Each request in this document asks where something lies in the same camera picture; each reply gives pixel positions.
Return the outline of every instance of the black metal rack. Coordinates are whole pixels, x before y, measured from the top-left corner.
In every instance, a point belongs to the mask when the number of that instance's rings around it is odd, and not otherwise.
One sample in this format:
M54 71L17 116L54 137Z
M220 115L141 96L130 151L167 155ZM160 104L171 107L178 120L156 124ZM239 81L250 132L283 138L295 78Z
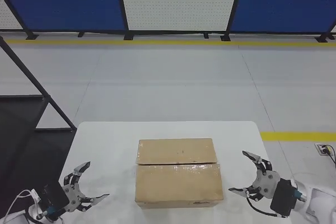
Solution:
M0 47L41 95L0 96L0 218L24 189L58 180L77 128L0 36ZM36 128L51 105L69 128ZM11 212L32 204L20 199Z

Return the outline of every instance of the concrete floor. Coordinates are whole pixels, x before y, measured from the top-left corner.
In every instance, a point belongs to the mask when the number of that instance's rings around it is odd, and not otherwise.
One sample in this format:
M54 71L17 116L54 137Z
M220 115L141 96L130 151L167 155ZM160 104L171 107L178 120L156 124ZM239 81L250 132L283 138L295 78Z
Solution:
M75 125L84 121L252 120L260 131L336 132L336 48L11 47ZM0 95L34 93L38 93L35 87L0 50ZM61 126L64 121L52 108L39 124ZM336 142L327 143L336 150ZM318 155L313 142L264 144L283 178L336 189L334 165L329 157ZM308 223L299 214L291 217L293 223Z

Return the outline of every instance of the yellow floor line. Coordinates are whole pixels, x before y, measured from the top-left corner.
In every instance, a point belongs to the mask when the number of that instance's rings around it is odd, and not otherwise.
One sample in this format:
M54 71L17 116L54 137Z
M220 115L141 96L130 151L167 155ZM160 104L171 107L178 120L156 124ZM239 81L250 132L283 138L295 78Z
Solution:
M336 43L318 42L264 42L264 41L205 41L205 40L18 40L7 39L10 44L42 45L230 45L230 46L295 46L295 47L330 47Z
M336 132L260 132L263 141L336 142Z

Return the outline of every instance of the power outlet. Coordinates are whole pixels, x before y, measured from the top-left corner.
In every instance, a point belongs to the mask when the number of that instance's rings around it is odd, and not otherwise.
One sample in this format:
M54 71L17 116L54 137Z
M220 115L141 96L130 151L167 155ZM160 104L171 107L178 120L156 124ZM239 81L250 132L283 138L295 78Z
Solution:
M330 150L329 147L327 147L325 144L321 144L321 143L315 143L315 147L318 151L318 153L320 154L320 156L328 156L327 153L325 153L323 150L327 149L330 151L330 154L333 155L332 151Z

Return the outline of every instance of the box lid flap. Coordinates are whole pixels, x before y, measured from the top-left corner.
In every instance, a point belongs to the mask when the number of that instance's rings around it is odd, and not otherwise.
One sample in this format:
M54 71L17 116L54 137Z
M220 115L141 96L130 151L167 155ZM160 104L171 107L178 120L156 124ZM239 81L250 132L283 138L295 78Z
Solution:
M215 162L217 157L211 138L139 140L136 163L140 165Z

